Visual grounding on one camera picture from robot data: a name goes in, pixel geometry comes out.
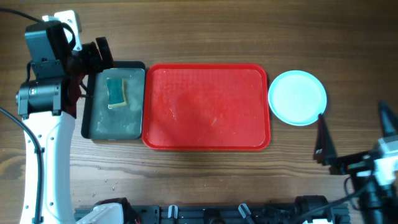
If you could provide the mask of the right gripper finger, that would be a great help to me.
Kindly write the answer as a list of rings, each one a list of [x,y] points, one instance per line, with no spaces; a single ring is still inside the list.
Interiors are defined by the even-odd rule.
[[[378,111],[383,136],[397,135],[397,115],[385,101],[379,102]]]
[[[337,158],[337,153],[322,114],[318,115],[317,126],[317,140],[313,159],[317,161],[318,164],[329,166]]]

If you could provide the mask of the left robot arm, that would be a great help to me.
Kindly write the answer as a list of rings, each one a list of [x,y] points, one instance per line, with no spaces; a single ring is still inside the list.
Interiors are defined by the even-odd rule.
[[[31,60],[17,95],[25,134],[26,171],[21,223],[74,223],[70,148],[79,98],[93,98],[83,78],[114,67],[104,37],[83,44],[73,10],[44,16],[25,30]]]

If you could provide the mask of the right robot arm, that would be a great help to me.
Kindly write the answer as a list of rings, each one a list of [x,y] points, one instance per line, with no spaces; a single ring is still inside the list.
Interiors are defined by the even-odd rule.
[[[304,208],[292,223],[312,223],[325,214],[334,223],[331,209],[342,203],[358,200],[365,223],[397,223],[397,194],[394,182],[397,172],[397,115],[383,101],[378,104],[382,138],[369,151],[339,157],[324,116],[318,115],[317,141],[313,160],[329,167],[331,175],[347,175],[354,192],[322,206]]]

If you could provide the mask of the light blue plate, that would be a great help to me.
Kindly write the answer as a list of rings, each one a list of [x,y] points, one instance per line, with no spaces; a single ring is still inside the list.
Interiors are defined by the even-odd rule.
[[[327,106],[322,83],[302,70],[281,73],[271,83],[268,103],[273,114],[292,126],[308,126],[318,120]]]

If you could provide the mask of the green yellow sponge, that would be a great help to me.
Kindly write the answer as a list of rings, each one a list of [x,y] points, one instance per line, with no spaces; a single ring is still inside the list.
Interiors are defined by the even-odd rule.
[[[125,80],[122,78],[109,78],[106,80],[106,84],[108,89],[108,108],[126,106]]]

